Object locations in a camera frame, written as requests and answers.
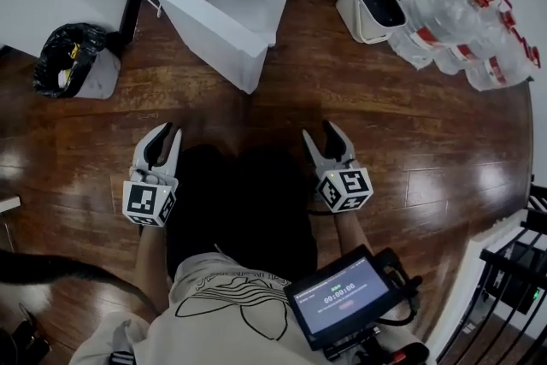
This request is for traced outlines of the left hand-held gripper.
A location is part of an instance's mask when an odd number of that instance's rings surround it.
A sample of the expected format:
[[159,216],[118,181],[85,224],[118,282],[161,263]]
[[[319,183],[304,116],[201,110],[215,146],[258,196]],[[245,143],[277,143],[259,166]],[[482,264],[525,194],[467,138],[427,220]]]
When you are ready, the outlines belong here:
[[174,176],[181,141],[182,132],[172,122],[153,128],[138,141],[122,193],[122,214],[131,223],[143,227],[166,225],[176,203],[179,182]]

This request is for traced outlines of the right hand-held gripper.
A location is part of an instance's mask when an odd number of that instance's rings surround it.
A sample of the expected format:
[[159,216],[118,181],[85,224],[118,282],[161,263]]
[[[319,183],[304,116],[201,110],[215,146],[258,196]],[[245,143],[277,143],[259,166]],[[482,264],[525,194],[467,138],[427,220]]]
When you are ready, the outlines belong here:
[[356,160],[354,145],[341,128],[328,120],[322,122],[322,128],[326,134],[324,155],[308,131],[302,130],[309,160],[315,175],[320,176],[316,192],[334,214],[361,209],[373,195],[368,170]]

